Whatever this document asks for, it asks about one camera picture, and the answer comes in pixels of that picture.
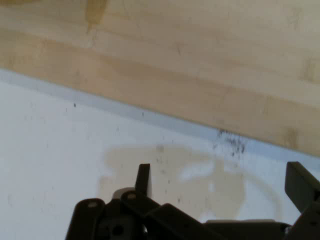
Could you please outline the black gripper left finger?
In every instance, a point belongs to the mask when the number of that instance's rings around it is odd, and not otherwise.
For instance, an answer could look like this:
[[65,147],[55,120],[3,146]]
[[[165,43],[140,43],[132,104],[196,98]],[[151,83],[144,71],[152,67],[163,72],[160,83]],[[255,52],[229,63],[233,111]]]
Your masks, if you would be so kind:
[[206,240],[208,229],[171,204],[148,197],[151,166],[140,164],[135,186],[117,190],[111,201],[78,202],[67,240]]

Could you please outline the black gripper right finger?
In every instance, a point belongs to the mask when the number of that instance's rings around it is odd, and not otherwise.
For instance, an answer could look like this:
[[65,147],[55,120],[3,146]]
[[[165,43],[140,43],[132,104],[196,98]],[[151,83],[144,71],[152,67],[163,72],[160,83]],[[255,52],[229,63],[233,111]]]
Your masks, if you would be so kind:
[[299,162],[288,162],[285,193],[300,212],[288,230],[286,240],[320,238],[320,182]]

